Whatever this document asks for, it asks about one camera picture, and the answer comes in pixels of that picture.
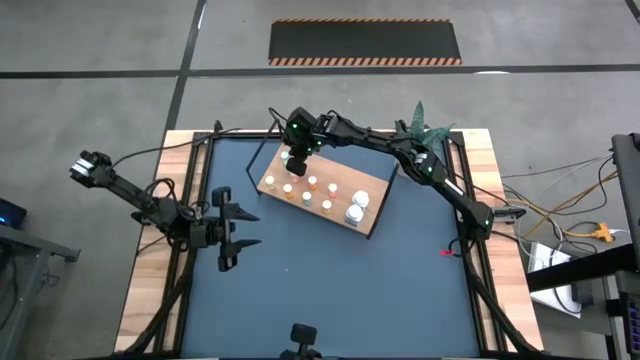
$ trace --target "wooden table frame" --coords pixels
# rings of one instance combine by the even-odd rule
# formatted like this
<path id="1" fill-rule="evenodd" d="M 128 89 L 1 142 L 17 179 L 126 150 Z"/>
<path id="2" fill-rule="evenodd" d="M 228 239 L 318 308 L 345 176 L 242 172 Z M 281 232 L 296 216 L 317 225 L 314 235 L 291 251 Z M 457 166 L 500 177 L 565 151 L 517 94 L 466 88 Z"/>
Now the wooden table frame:
<path id="1" fill-rule="evenodd" d="M 185 143 L 196 139 L 196 136 L 210 133 L 212 131 L 169 131 L 165 138 L 164 147 Z M 237 130 L 219 136 L 236 139 L 260 139 L 264 138 L 266 134 L 267 130 Z M 473 185 L 504 198 L 488 130 L 454 131 L 450 138 L 452 140 L 448 141 L 447 156 L 451 159 L 449 161 L 452 165 L 451 170 L 456 174 L 463 175 L 466 180 L 455 178 L 461 189 L 473 189 L 473 182 Z M 175 191 L 176 193 L 182 192 L 184 202 L 192 203 L 204 199 L 208 171 L 203 171 L 203 169 L 210 167 L 213 142 L 215 140 L 207 141 L 199 146 L 186 145 L 162 151 L 156 178 L 172 178 L 176 184 Z M 158 196 L 161 196 L 166 192 L 166 189 L 159 187 L 156 192 Z M 503 205 L 499 200 L 475 189 L 470 194 L 478 201 L 483 201 L 491 207 Z M 494 229 L 513 234 L 511 226 L 508 225 L 495 224 Z M 160 236 L 161 234 L 154 227 L 144 228 L 139 247 L 151 243 Z M 185 269 L 185 263 L 193 264 L 195 262 L 196 254 L 196 250 L 180 252 L 177 248 L 171 249 L 165 242 L 159 242 L 137 257 L 116 339 L 115 351 L 122 351 L 135 341 L 160 308 L 162 299 L 167 296 L 172 287 L 169 285 L 175 284 L 177 278 L 181 276 Z M 476 272 L 495 295 L 511 322 L 530 344 L 541 350 L 542 340 L 529 297 L 517 244 L 502 236 L 492 235 L 487 242 L 481 242 L 479 246 L 473 248 L 472 258 Z M 154 339 L 152 344 L 147 347 L 147 351 L 165 351 L 172 356 L 179 355 L 186 321 L 188 294 L 187 290 L 171 309 L 160 332 L 165 336 L 160 341 Z M 513 345 L 505 340 L 501 330 L 496 328 L 496 323 L 488 308 L 475 294 L 475 291 L 470 290 L 470 299 L 481 352 L 484 350 L 513 351 Z"/>

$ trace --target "white cylinder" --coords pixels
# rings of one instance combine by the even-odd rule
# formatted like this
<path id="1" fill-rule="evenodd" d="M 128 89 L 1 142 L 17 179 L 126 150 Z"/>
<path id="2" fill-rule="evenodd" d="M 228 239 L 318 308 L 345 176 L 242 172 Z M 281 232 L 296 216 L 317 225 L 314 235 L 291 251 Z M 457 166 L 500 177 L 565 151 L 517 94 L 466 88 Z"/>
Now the white cylinder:
<path id="1" fill-rule="evenodd" d="M 304 204 L 309 206 L 311 205 L 311 193 L 308 191 L 305 191 L 302 193 L 302 200 L 304 201 Z"/>
<path id="2" fill-rule="evenodd" d="M 282 160 L 282 163 L 287 165 L 287 161 L 289 160 L 289 152 L 288 151 L 281 152 L 280 153 L 280 160 Z"/>
<path id="3" fill-rule="evenodd" d="M 358 226 L 362 218 L 364 217 L 364 211 L 358 205 L 351 205 L 347 209 L 347 213 L 345 214 L 345 221 L 353 226 Z"/>
<path id="4" fill-rule="evenodd" d="M 369 205 L 369 194 L 366 191 L 358 190 L 351 198 L 354 205 L 360 206 L 363 210 Z"/>

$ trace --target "yellow cable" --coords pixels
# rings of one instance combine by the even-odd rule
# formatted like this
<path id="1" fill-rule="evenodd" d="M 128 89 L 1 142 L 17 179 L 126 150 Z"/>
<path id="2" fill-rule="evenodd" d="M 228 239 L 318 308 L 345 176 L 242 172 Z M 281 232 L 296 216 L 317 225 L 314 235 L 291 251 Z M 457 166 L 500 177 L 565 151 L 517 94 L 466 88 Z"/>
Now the yellow cable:
<path id="1" fill-rule="evenodd" d="M 615 177 L 616 177 L 616 175 L 617 175 L 617 173 L 618 173 L 617 171 L 613 171 L 611 174 L 607 175 L 607 176 L 602 180 L 602 183 L 604 184 L 605 182 L 607 182 L 607 181 L 609 181 L 609 180 L 611 180 L 611 179 L 615 178 Z M 545 221 L 546 221 L 546 220 L 547 220 L 551 215 L 555 214 L 555 213 L 556 213 L 556 212 L 558 212 L 558 211 L 563 210 L 563 208 L 562 208 L 563 206 L 567 205 L 568 203 L 572 202 L 573 200 L 575 200 L 575 199 L 579 198 L 579 197 L 580 197 L 580 196 L 582 196 L 582 195 L 587 195 L 587 194 L 589 194 L 590 192 L 592 192 L 593 190 L 595 190 L 595 189 L 596 189 L 597 187 L 599 187 L 599 186 L 600 186 L 600 182 L 597 182 L 597 183 L 595 183 L 594 185 L 592 185 L 592 186 L 590 186 L 589 188 L 587 188 L 586 190 L 584 190 L 583 192 L 578 193 L 578 194 L 576 194 L 576 195 L 574 195 L 574 196 L 570 197 L 569 199 L 567 199 L 567 200 L 563 201 L 563 202 L 562 202 L 562 203 L 560 203 L 559 205 L 557 205 L 555 208 L 553 208 L 553 209 L 551 210 L 551 212 L 549 212 L 549 213 L 547 213 L 546 215 L 544 215 L 544 216 L 543 216 L 543 218 L 542 218 L 542 219 L 541 219 L 541 220 L 540 220 L 540 221 L 539 221 L 539 222 L 538 222 L 538 223 L 537 223 L 533 228 L 531 228 L 531 230 L 529 230 L 526 234 L 524 234 L 524 235 L 523 235 L 523 237 L 525 237 L 525 238 L 526 238 L 526 237 L 529 237 L 529 236 L 530 236 L 534 231 L 536 231 L 536 230 L 540 227 L 540 225 L 542 225 L 542 224 L 543 224 L 543 223 L 544 223 L 544 222 L 545 222 Z"/>
<path id="2" fill-rule="evenodd" d="M 531 210 L 533 210 L 534 212 L 536 212 L 537 214 L 539 214 L 540 216 L 547 216 L 547 215 L 551 215 L 551 213 L 548 213 L 544 210 L 542 210 L 541 208 L 537 207 L 536 205 L 526 201 L 526 200 L 520 200 L 520 199 L 507 199 L 508 202 L 515 202 L 515 203 L 521 203 L 524 204 L 526 206 L 528 206 Z M 593 238 L 596 237 L 595 233 L 584 233 L 584 234 L 579 234 L 579 233 L 572 233 L 569 231 L 565 231 L 564 229 L 560 229 L 562 230 L 562 233 L 565 235 L 569 235 L 569 236 L 573 236 L 573 237 L 579 237 L 579 238 Z"/>

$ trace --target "wooden board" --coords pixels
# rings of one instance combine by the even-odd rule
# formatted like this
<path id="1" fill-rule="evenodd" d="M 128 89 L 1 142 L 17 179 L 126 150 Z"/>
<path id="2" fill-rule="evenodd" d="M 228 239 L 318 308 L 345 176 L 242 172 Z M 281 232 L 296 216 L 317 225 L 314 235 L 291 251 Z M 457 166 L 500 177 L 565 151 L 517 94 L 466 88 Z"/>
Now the wooden board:
<path id="1" fill-rule="evenodd" d="M 305 161 L 307 164 L 305 176 L 300 178 L 300 182 L 294 184 L 293 181 L 291 181 L 291 175 L 285 168 L 282 160 L 280 160 L 280 153 L 288 150 L 289 148 L 284 144 L 280 145 L 267 171 L 264 173 L 264 176 L 262 176 L 260 183 L 258 183 L 258 190 L 276 199 L 297 206 L 300 209 L 368 235 L 369 232 L 371 232 L 373 223 L 380 210 L 382 198 L 389 183 L 348 166 L 325 159 L 320 155 L 313 155 L 309 156 Z M 274 190 L 271 190 L 264 182 L 265 178 L 269 175 L 275 178 L 276 189 Z M 318 179 L 318 189 L 315 191 L 311 191 L 307 183 L 307 178 L 311 175 Z M 329 197 L 329 184 L 331 183 L 338 185 L 336 197 L 333 199 Z M 284 184 L 291 184 L 293 186 L 293 199 L 287 199 L 285 192 L 282 190 Z M 344 217 L 347 208 L 353 204 L 351 197 L 358 190 L 364 190 L 369 194 L 369 205 L 367 205 L 364 211 L 362 221 L 355 227 L 347 224 Z M 311 206 L 304 205 L 302 201 L 302 193 L 305 191 L 311 192 Z M 322 212 L 322 202 L 324 200 L 331 200 L 331 211 L 329 214 Z"/>
<path id="2" fill-rule="evenodd" d="M 489 130 L 472 129 L 461 131 L 464 136 L 473 185 L 506 199 Z M 456 173 L 462 174 L 460 157 L 456 156 L 457 150 L 454 150 L 452 155 Z M 458 186 L 461 189 L 465 189 L 464 180 L 460 178 L 457 180 Z M 500 200 L 477 189 L 475 190 L 475 195 L 476 200 L 482 201 L 490 207 L 504 206 L 504 203 Z M 494 224 L 493 229 L 508 235 L 514 235 L 513 227 L 510 225 Z M 522 333 L 525 339 L 537 349 L 543 350 L 542 338 L 529 295 L 524 268 L 520 260 L 518 244 L 500 235 L 492 234 L 486 241 L 486 247 L 498 304 L 500 304 L 509 320 Z M 471 255 L 475 269 L 478 275 L 482 277 L 478 249 L 472 249 Z M 487 345 L 490 350 L 497 350 L 491 313 L 482 299 L 480 299 L 480 312 L 482 313 Z M 509 351 L 515 351 L 513 344 L 508 339 L 507 346 Z"/>
<path id="3" fill-rule="evenodd" d="M 189 141 L 194 132 L 198 130 L 174 130 L 167 132 L 165 145 L 179 144 Z M 255 133 L 260 130 L 239 130 L 238 132 Z M 496 162 L 491 137 L 487 129 L 457 130 L 462 131 L 465 139 L 465 148 L 469 159 L 469 166 L 473 183 L 498 196 L 504 197 L 504 189 L 500 179 L 500 172 Z M 178 194 L 184 186 L 185 172 L 189 162 L 189 148 L 175 148 L 162 152 L 156 178 L 171 177 L 176 182 Z M 454 163 L 457 172 L 460 171 L 460 163 Z M 200 179 L 202 166 L 196 166 L 195 181 Z M 464 182 L 459 181 L 459 186 L 464 189 Z M 476 197 L 489 206 L 501 206 L 502 204 L 480 191 L 476 191 Z M 513 229 L 507 225 L 496 225 L 496 230 L 513 234 Z M 146 227 L 142 232 L 140 247 L 156 239 L 157 230 Z M 160 306 L 164 279 L 169 264 L 170 249 L 166 242 L 159 242 L 141 254 L 134 264 L 131 283 L 126 298 L 124 311 L 120 322 L 120 329 L 116 339 L 114 351 L 122 351 L 129 346 L 140 332 L 147 326 L 156 310 Z M 529 296 L 529 288 L 525 278 L 524 269 L 520 261 L 518 245 L 498 235 L 492 235 L 487 241 L 487 252 L 491 264 L 491 273 L 496 288 L 498 303 L 505 311 L 520 333 L 533 346 L 542 350 L 542 339 L 538 329 L 538 323 L 533 311 L 533 305 Z M 486 306 L 481 308 L 482 319 L 485 325 L 485 333 L 490 349 L 495 349 L 495 338 L 491 328 L 491 314 Z M 168 332 L 173 334 L 175 325 L 170 322 Z"/>

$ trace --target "wooden block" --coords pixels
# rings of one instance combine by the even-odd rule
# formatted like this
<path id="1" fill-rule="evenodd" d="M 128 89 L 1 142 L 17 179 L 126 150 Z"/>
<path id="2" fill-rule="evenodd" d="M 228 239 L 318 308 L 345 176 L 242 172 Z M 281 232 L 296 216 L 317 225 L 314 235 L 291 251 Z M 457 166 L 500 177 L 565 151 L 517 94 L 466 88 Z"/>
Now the wooden block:
<path id="1" fill-rule="evenodd" d="M 373 227 L 373 223 L 376 219 L 376 215 L 380 210 L 382 204 L 382 198 L 389 186 L 389 183 L 385 180 L 378 179 L 377 177 L 367 175 L 363 172 L 354 170 L 348 166 L 339 164 L 337 162 L 323 158 L 320 155 L 312 155 L 306 161 L 307 172 L 303 178 L 300 178 L 300 182 L 294 184 L 291 175 L 285 168 L 282 160 L 280 160 L 280 153 L 282 151 L 289 150 L 284 144 L 280 145 L 280 148 L 276 152 L 271 164 L 267 168 L 267 171 L 260 179 L 258 184 L 258 190 L 262 191 L 266 195 L 275 197 L 276 199 L 290 203 L 297 206 L 300 209 L 309 211 L 313 214 L 321 216 L 325 219 L 329 219 L 335 223 L 368 235 Z M 269 186 L 264 182 L 267 176 L 273 176 L 275 178 L 276 189 L 271 190 Z M 315 176 L 318 178 L 318 189 L 315 191 L 309 190 L 309 184 L 307 178 L 309 176 Z M 329 197 L 329 184 L 334 183 L 338 185 L 338 191 L 335 198 Z M 282 187 L 284 184 L 291 184 L 293 186 L 293 199 L 286 198 Z M 369 205 L 364 212 L 364 218 L 358 225 L 358 227 L 347 224 L 344 220 L 347 208 L 352 205 L 351 198 L 358 190 L 364 190 L 369 194 Z M 305 206 L 302 201 L 302 193 L 309 191 L 312 194 L 311 206 Z M 331 212 L 325 215 L 322 212 L 322 202 L 324 200 L 331 200 Z"/>

